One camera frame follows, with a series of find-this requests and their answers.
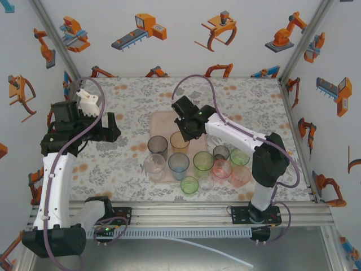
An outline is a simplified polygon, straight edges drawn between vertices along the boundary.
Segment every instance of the white wall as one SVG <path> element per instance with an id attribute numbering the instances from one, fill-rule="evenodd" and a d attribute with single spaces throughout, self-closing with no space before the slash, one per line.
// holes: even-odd
<path id="1" fill-rule="evenodd" d="M 3 252 L 24 229 L 31 210 L 28 174 L 42 166 L 40 142 L 47 131 L 46 116 L 50 103 L 63 97 L 65 65 L 59 55 L 56 66 L 46 69 L 40 53 L 40 43 L 33 28 L 43 27 L 28 1 L 11 0 L 15 13 L 5 14 L 0 6 L 0 143 L 8 147 L 8 154 L 0 159 L 0 252 Z M 50 49 L 54 46 L 45 38 Z M 20 103 L 9 105 L 8 75 L 22 75 L 33 85 L 37 97 L 28 103 L 37 113 L 21 123 L 28 113 Z"/>
<path id="2" fill-rule="evenodd" d="M 88 32 L 91 46 L 80 53 L 69 52 L 83 76 L 88 76 L 95 65 L 119 76 L 145 76 L 157 65 L 170 76 L 185 76 L 204 74 L 212 65 L 233 63 L 231 76 L 249 77 L 275 65 L 281 66 L 282 72 L 296 46 L 274 53 L 265 47 L 265 43 L 272 41 L 275 33 L 287 26 L 289 15 L 296 11 L 309 23 L 320 0 L 42 2 L 57 27 L 63 24 L 64 16 L 70 16 Z M 209 30 L 201 23 L 224 10 L 237 21 L 233 42 L 226 46 L 213 41 L 214 53 L 195 44 L 194 41 L 206 44 L 208 40 Z M 151 37 L 138 41 L 124 52 L 112 48 L 115 40 L 136 28 L 134 16 L 138 13 L 155 16 L 157 23 L 167 28 L 168 38 L 162 41 Z M 301 36 L 301 30 L 295 27 L 290 40 L 297 45 Z M 214 72 L 215 76 L 222 74 L 223 71 Z"/>
<path id="3" fill-rule="evenodd" d="M 317 126 L 311 169 L 338 182 L 347 206 L 332 208 L 333 218 L 340 233 L 361 250 L 360 165 L 347 173 L 347 147 L 351 147 L 351 160 L 361 158 L 361 38 L 359 25 L 355 23 L 359 20 L 361 2 L 335 2 L 317 31 L 317 34 L 325 32 L 321 54 L 313 64 L 300 60 L 292 73 L 292 79 L 297 76 L 301 79 L 300 102 L 293 112 L 297 120 L 304 117 Z M 316 90 L 316 78 L 338 85 L 346 76 L 353 85 L 353 93 L 349 98 L 349 110 L 338 117 L 333 99 Z M 290 100 L 293 103 L 294 93 Z M 306 138 L 303 145 L 308 151 Z M 336 194 L 328 187 L 323 191 L 323 198 L 332 200 Z"/>

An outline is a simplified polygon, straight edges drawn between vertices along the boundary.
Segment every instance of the metal floor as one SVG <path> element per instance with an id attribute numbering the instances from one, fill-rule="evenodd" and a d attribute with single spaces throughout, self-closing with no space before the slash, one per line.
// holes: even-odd
<path id="1" fill-rule="evenodd" d="M 254 265 L 252 270 L 330 270 L 318 227 L 291 228 L 285 238 L 258 245 L 249 239 L 190 239 Z M 222 255 L 189 244 L 168 240 L 120 240 L 109 247 L 88 241 L 83 257 L 85 270 L 108 271 L 240 271 L 250 270 Z M 68 268 L 77 269 L 77 257 L 60 257 Z M 35 257 L 30 270 L 58 270 L 49 259 Z"/>

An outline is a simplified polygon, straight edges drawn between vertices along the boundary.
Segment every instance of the clear cup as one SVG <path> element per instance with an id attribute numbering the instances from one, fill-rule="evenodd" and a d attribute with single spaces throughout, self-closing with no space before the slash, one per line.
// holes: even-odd
<path id="1" fill-rule="evenodd" d="M 168 141 L 161 135 L 156 135 L 149 139 L 148 149 L 153 154 L 160 154 L 164 160 L 167 161 L 168 156 Z"/>
<path id="2" fill-rule="evenodd" d="M 178 131 L 170 136 L 170 144 L 174 153 L 182 152 L 184 154 L 187 154 L 190 141 L 184 141 L 182 133 Z"/>
<path id="3" fill-rule="evenodd" d="M 237 167 L 238 165 L 247 165 L 249 160 L 249 156 L 239 148 L 235 148 L 231 151 L 230 162 L 232 167 Z"/>
<path id="4" fill-rule="evenodd" d="M 198 190 L 198 181 L 195 177 L 186 177 L 180 182 L 180 188 L 187 195 L 192 195 Z"/>
<path id="5" fill-rule="evenodd" d="M 215 182 L 229 181 L 232 174 L 232 165 L 227 160 L 216 160 L 212 168 L 212 177 Z"/>
<path id="6" fill-rule="evenodd" d="M 160 154 L 150 154 L 144 160 L 143 168 L 153 181 L 159 181 L 164 177 L 165 160 Z"/>
<path id="7" fill-rule="evenodd" d="M 200 190 L 207 192 L 213 188 L 214 180 L 212 176 L 203 176 L 199 178 L 198 185 Z"/>
<path id="8" fill-rule="evenodd" d="M 219 145 L 213 149 L 213 156 L 216 160 L 228 160 L 230 151 L 226 146 Z"/>
<path id="9" fill-rule="evenodd" d="M 187 169 L 190 166 L 190 160 L 187 155 L 176 152 L 168 160 L 168 166 L 176 180 L 180 181 L 185 178 Z"/>
<path id="10" fill-rule="evenodd" d="M 214 164 L 214 157 L 209 152 L 200 151 L 196 153 L 196 155 L 193 158 L 195 175 L 198 178 L 209 175 L 209 172 L 212 169 L 213 164 Z"/>
<path id="11" fill-rule="evenodd" d="M 247 184 L 252 177 L 249 168 L 244 165 L 238 165 L 233 169 L 231 177 L 231 185 L 233 187 L 242 187 Z"/>

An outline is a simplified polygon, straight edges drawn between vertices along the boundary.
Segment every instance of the pink cup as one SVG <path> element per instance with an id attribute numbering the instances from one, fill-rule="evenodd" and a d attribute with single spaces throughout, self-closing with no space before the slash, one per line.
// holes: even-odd
<path id="1" fill-rule="evenodd" d="M 229 181 L 232 174 L 232 165 L 227 160 L 216 160 L 212 168 L 213 180 L 218 183 Z"/>
<path id="2" fill-rule="evenodd" d="M 238 165 L 233 169 L 231 177 L 231 185 L 234 187 L 242 187 L 251 179 L 252 174 L 249 168 L 244 165 Z"/>

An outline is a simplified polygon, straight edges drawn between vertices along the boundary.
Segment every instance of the green cup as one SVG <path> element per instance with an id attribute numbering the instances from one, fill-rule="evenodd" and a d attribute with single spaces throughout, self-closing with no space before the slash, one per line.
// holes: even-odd
<path id="1" fill-rule="evenodd" d="M 230 162 L 233 168 L 238 165 L 247 165 L 250 158 L 249 156 L 238 148 L 231 151 Z"/>
<path id="2" fill-rule="evenodd" d="M 200 178 L 210 173 L 214 164 L 214 157 L 206 151 L 198 152 L 193 158 L 195 175 Z"/>
<path id="3" fill-rule="evenodd" d="M 187 195 L 197 192 L 198 186 L 198 181 L 195 177 L 186 177 L 180 182 L 180 188 Z"/>

